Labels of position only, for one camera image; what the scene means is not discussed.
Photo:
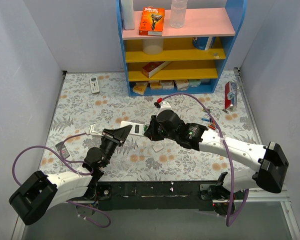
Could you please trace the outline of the white battery cover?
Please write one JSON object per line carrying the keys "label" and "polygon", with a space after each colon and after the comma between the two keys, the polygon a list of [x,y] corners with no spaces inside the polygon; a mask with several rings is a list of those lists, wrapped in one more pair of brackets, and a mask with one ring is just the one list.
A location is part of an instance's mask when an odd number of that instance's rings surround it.
{"label": "white battery cover", "polygon": [[153,151],[156,152],[156,153],[161,151],[163,148],[164,147],[161,144],[157,144],[157,145],[152,146]]}

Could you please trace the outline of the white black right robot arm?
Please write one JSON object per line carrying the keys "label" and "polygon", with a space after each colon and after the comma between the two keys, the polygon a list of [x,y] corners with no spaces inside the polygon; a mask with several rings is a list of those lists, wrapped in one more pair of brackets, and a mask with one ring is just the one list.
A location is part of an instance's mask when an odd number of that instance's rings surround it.
{"label": "white black right robot arm", "polygon": [[246,169],[220,178],[216,194],[222,199],[249,188],[259,187],[274,194],[282,191],[289,162],[275,142],[265,146],[221,137],[203,125],[185,123],[169,109],[151,117],[144,135],[151,141],[170,139],[183,148],[220,155],[245,165]]}

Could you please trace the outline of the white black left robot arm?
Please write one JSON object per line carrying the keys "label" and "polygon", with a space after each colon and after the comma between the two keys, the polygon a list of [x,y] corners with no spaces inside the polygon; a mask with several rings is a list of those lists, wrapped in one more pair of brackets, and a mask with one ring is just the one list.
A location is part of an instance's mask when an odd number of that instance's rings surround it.
{"label": "white black left robot arm", "polygon": [[8,202],[25,225],[37,222],[45,212],[60,203],[77,197],[91,200],[96,195],[96,185],[103,176],[102,168],[110,163],[117,147],[121,147],[132,125],[118,129],[104,129],[101,145],[88,150],[81,166],[70,167],[59,153],[57,157],[69,167],[69,171],[59,174],[44,174],[38,170],[11,195]]}

